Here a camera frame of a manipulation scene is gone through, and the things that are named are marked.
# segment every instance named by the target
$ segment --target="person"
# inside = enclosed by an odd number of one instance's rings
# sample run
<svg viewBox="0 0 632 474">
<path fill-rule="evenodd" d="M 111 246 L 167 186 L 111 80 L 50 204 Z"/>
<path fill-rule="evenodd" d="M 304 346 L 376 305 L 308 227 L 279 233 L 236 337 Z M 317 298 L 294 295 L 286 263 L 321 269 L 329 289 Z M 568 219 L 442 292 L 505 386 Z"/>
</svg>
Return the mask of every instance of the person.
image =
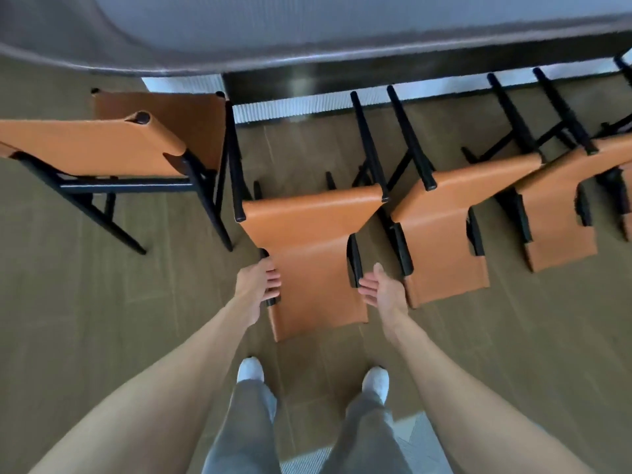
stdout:
<svg viewBox="0 0 632 474">
<path fill-rule="evenodd" d="M 242 336 L 260 303 L 279 295 L 271 258 L 242 269 L 234 297 L 182 345 L 81 420 L 33 473 L 184 473 Z M 471 474 L 592 472 L 557 439 L 467 374 L 409 316 L 404 287 L 376 264 L 360 282 L 385 336 L 410 369 L 444 448 Z M 224 424 L 203 467 L 210 473 L 280 473 L 276 399 L 255 358 L 242 361 Z M 388 373 L 371 369 L 349 405 L 324 473 L 409 473 L 384 401 Z"/>
</svg>

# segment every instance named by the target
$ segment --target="person's left hand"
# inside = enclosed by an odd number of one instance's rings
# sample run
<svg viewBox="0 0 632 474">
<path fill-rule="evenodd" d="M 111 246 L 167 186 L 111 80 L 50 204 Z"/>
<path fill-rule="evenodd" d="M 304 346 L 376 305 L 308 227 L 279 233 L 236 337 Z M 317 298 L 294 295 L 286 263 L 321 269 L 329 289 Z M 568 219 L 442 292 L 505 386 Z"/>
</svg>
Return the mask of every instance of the person's left hand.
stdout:
<svg viewBox="0 0 632 474">
<path fill-rule="evenodd" d="M 246 304 L 249 310 L 249 326 L 259 319 L 259 304 L 276 298 L 280 294 L 279 287 L 280 274 L 274 268 L 274 262 L 270 257 L 240 269 L 237 273 L 234 297 Z"/>
</svg>

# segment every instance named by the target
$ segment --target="upright chair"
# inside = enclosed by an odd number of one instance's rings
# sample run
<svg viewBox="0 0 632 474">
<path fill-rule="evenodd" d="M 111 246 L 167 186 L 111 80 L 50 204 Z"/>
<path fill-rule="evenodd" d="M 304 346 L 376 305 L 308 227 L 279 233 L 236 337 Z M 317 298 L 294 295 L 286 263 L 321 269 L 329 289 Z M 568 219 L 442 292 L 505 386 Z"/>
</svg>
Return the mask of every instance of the upright chair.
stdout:
<svg viewBox="0 0 632 474">
<path fill-rule="evenodd" d="M 420 180 L 391 216 L 378 215 L 404 274 L 414 308 L 489 286 L 487 263 L 472 206 L 540 167 L 536 153 L 516 159 L 436 171 L 415 136 L 397 93 L 387 88 L 408 150 L 387 184 L 391 190 L 413 161 Z M 366 179 L 360 167 L 356 183 Z M 470 243 L 474 254 L 470 252 Z"/>
<path fill-rule="evenodd" d="M 113 221 L 118 193 L 196 191 L 224 246 L 220 218 L 227 153 L 218 94 L 102 93 L 95 120 L 0 120 L 0 156 L 25 165 L 63 198 L 140 254 Z M 93 194 L 107 193 L 100 211 Z"/>
<path fill-rule="evenodd" d="M 336 190 L 327 173 L 328 191 L 291 198 L 262 199 L 258 182 L 254 199 L 250 195 L 243 179 L 232 111 L 227 110 L 235 219 L 263 256 L 274 257 L 283 279 L 280 297 L 268 302 L 276 341 L 317 328 L 367 322 L 367 307 L 355 289 L 362 277 L 362 264 L 354 233 L 388 200 L 388 191 L 355 92 L 352 100 L 367 164 L 377 183 Z"/>
<path fill-rule="evenodd" d="M 581 182 L 632 160 L 632 138 L 621 135 L 592 140 L 546 75 L 539 68 L 533 72 L 561 121 L 534 140 L 509 96 L 490 74 L 488 79 L 512 131 L 479 159 L 466 148 L 463 152 L 470 162 L 477 163 L 490 159 L 501 143 L 511 139 L 526 153 L 539 151 L 554 136 L 570 149 L 497 197 L 520 230 L 529 265 L 536 272 L 596 254 L 592 216 Z"/>
<path fill-rule="evenodd" d="M 619 67 L 621 74 L 632 87 L 632 68 L 628 66 L 623 58 L 614 57 L 614 62 Z M 632 113 L 624 116 L 614 123 L 602 123 L 602 129 L 597 133 L 597 138 L 618 135 L 620 133 L 632 132 Z M 632 163 L 626 163 L 610 168 L 609 170 L 597 174 L 596 181 L 602 185 L 612 197 L 614 207 L 620 215 L 620 224 L 623 234 L 628 241 L 632 241 Z"/>
</svg>

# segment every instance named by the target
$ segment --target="shoe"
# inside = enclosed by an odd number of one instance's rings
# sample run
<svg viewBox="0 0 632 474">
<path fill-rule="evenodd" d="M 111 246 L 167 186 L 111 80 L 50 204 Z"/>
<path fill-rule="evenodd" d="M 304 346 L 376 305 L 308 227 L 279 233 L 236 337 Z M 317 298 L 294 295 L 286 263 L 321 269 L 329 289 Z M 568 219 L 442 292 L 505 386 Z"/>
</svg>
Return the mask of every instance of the shoe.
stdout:
<svg viewBox="0 0 632 474">
<path fill-rule="evenodd" d="M 239 365 L 237 371 L 237 382 L 253 379 L 264 382 L 264 369 L 255 357 L 245 358 Z"/>
<path fill-rule="evenodd" d="M 362 381 L 362 392 L 367 391 L 375 392 L 384 404 L 389 395 L 389 372 L 380 366 L 369 369 Z"/>
</svg>

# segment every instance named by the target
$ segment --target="pants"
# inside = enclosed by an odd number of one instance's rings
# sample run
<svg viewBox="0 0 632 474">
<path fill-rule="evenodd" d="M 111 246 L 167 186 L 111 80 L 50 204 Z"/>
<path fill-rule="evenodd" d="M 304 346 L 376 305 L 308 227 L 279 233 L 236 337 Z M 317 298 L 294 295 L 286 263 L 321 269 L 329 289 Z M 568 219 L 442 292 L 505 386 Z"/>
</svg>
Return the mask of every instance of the pants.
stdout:
<svg viewBox="0 0 632 474">
<path fill-rule="evenodd" d="M 238 382 L 202 474 L 280 474 L 275 412 L 276 398 L 263 382 Z M 342 431 L 321 473 L 411 474 L 391 423 L 379 397 L 361 392 L 347 408 Z"/>
</svg>

